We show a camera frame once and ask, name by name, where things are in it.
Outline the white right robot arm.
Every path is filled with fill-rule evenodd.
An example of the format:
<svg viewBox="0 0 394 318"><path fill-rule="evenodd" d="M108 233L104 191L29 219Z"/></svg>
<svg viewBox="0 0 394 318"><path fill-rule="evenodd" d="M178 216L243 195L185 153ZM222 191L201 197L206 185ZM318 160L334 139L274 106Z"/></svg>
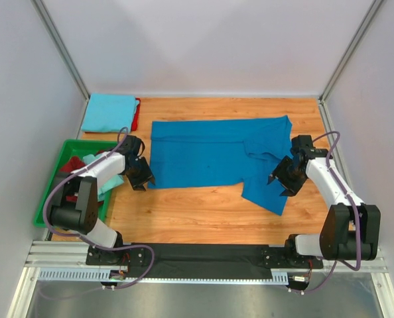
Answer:
<svg viewBox="0 0 394 318"><path fill-rule="evenodd" d="M310 135L291 140L291 153L271 172L268 182L283 187L283 197L293 197L306 180L321 194L328 213L317 235L291 235L292 243L283 251L285 262L299 267L308 256L341 262L357 271L363 261L377 256L381 212L358 197L340 175L332 150L317 148Z"/></svg>

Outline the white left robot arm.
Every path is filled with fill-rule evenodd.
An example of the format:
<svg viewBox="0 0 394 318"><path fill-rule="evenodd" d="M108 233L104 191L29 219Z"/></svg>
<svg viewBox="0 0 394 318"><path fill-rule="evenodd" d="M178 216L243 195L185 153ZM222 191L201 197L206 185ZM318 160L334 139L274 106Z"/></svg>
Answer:
<svg viewBox="0 0 394 318"><path fill-rule="evenodd" d="M65 237L79 237L92 249L101 250L101 258L108 265L120 264L127 247L120 233L99 219L98 189L114 176L126 176L134 191L145 191L147 183L154 185L155 177L143 156L144 149L140 138L125 135L90 164L56 178L42 208L48 230Z"/></svg>

